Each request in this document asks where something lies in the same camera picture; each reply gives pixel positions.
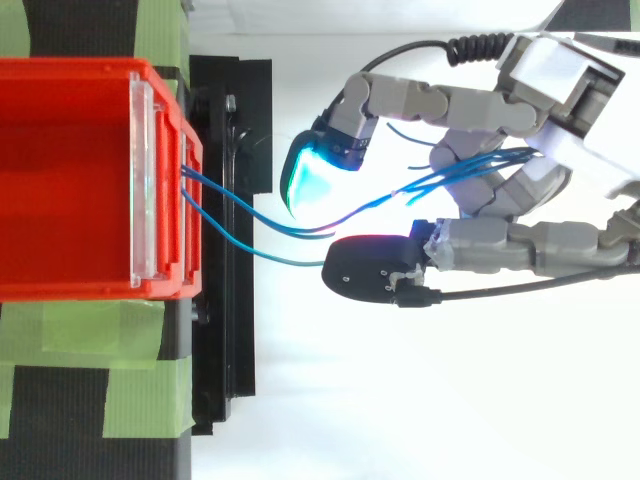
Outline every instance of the red storage box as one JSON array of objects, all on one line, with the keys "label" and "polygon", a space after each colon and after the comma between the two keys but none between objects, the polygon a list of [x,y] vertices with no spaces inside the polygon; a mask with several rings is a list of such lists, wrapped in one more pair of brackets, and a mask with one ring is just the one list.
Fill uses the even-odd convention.
[{"label": "red storage box", "polygon": [[202,144],[138,59],[0,59],[0,302],[193,296]]}]

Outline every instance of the white surface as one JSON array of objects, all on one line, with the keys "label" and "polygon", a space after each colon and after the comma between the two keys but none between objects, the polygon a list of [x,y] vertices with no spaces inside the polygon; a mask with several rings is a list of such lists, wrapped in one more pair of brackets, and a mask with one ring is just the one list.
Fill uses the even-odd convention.
[{"label": "white surface", "polygon": [[[193,48],[273,58],[277,187],[291,139],[348,76],[414,39],[201,33]],[[491,64],[451,69],[437,50],[408,54],[380,71],[478,88],[492,88],[496,74]],[[428,140],[443,134],[420,124],[396,125]],[[428,148],[398,139],[381,124],[354,182],[388,191],[414,178],[406,166],[426,162],[427,155]],[[575,178],[527,223],[591,221],[602,228],[615,209],[630,203],[590,192]],[[256,205],[292,223],[278,194],[261,195]],[[438,190],[413,211],[392,204],[363,214],[341,233],[406,230],[414,216],[456,214]],[[261,224],[255,239],[263,250],[296,259],[323,258],[327,248]],[[528,273],[509,272],[427,275],[430,286],[445,291],[530,280]],[[621,278],[401,311],[342,299],[324,287],[318,270],[257,259],[258,395],[234,400],[231,418],[213,437],[194,438],[193,478],[640,478],[636,292],[636,279]]]},{"label": "white surface", "polygon": [[194,0],[191,28],[212,34],[533,30],[561,0]]}]

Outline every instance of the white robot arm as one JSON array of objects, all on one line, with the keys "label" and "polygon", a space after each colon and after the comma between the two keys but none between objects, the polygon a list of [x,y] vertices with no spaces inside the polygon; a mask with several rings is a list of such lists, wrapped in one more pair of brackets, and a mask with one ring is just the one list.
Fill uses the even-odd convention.
[{"label": "white robot arm", "polygon": [[[518,35],[504,48],[492,92],[369,72],[353,75],[344,99],[325,112],[318,128],[315,148],[335,166],[360,167],[379,117],[448,127],[430,156],[436,172],[499,148],[507,136],[523,138],[541,156],[508,179],[494,172],[448,185],[462,218],[424,222],[415,229],[420,233],[412,240],[421,259],[407,254],[410,259],[397,263],[402,268],[364,256],[356,262],[350,242],[363,252],[362,245],[356,248],[362,238],[336,242],[327,256],[325,283],[350,298],[390,301],[407,278],[412,286],[421,285],[427,266],[476,273],[530,269],[565,277],[635,263],[640,202],[616,213],[605,231],[576,222],[515,223],[557,195],[574,171],[592,177],[608,198],[623,194],[640,200],[633,121],[640,111],[639,79],[616,63],[615,55],[596,56],[569,39]],[[616,138],[611,138],[612,123]],[[389,274],[375,282],[364,278],[378,267]],[[350,285],[344,285],[345,278]],[[381,287],[386,294],[357,293]]]}]

